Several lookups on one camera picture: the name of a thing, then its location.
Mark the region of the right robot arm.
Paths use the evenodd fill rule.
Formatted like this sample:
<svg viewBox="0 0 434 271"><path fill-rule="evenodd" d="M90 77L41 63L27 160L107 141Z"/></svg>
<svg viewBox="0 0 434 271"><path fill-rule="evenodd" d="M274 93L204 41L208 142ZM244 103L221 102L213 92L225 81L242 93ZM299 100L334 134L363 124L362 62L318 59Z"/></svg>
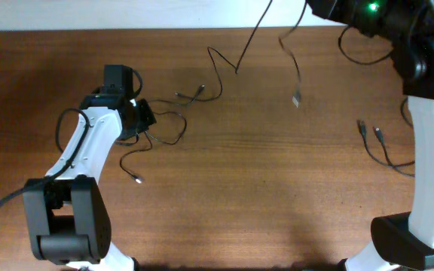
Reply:
<svg viewBox="0 0 434 271"><path fill-rule="evenodd" d="M314 15L391 42L415 145L411 211L371 222L371 241L340 270L434 269L434 1L311 1Z"/></svg>

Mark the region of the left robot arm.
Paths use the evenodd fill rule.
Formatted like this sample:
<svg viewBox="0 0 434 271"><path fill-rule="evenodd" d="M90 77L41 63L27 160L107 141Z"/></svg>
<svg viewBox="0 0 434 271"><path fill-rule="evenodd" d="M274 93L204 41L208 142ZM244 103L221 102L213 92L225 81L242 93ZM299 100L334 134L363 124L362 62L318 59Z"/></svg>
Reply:
<svg viewBox="0 0 434 271"><path fill-rule="evenodd" d="M156 122L125 65L106 65L101 87L76 108L78 124L46 175L26 182L23 202L32 253L79 270L137 270L112 242L98 182L113 145L131 146Z"/></svg>

